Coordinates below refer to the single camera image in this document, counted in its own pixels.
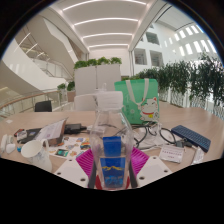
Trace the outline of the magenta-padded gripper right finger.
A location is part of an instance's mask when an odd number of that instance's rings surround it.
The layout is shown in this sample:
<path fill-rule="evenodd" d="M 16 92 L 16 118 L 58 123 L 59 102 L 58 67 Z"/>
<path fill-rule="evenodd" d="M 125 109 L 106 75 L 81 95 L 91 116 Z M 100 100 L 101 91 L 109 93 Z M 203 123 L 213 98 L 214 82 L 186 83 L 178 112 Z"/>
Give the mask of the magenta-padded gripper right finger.
<path fill-rule="evenodd" d="M 129 188 L 143 187 L 171 173 L 172 171 L 158 156 L 148 156 L 137 148 L 132 150 L 128 177 Z"/>

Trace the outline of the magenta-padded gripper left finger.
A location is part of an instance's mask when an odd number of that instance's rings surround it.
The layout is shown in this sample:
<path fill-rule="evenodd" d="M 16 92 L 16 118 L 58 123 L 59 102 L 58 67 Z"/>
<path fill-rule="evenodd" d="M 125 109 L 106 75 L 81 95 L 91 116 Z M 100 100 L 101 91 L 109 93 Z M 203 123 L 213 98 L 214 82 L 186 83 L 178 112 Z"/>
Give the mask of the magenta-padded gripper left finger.
<path fill-rule="evenodd" d="M 66 160 L 55 175 L 81 187 L 93 189 L 96 181 L 96 166 L 92 151 L 87 150 L 74 159 Z"/>

